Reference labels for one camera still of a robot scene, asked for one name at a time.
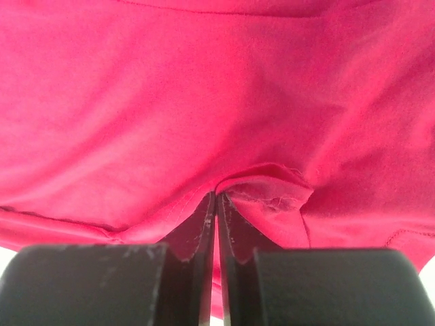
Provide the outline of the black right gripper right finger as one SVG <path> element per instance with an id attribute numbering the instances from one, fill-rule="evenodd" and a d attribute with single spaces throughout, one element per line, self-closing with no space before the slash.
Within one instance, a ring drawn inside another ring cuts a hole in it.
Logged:
<path id="1" fill-rule="evenodd" d="M 226 325 L 429 325 L 411 263 L 389 249 L 284 249 L 217 199 Z"/>

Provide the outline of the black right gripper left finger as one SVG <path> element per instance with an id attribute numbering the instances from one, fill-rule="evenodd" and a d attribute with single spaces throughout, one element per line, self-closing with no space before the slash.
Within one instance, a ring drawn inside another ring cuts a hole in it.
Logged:
<path id="1" fill-rule="evenodd" d="M 208 325 L 215 202 L 155 244 L 24 248 L 1 276 L 1 324 Z"/>

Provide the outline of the pink t shirt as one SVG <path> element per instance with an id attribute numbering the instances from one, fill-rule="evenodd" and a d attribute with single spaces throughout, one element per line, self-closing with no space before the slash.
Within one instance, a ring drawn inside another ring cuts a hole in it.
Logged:
<path id="1" fill-rule="evenodd" d="M 156 242 L 210 191 L 423 269 L 434 2 L 1 2 L 3 248 Z"/>

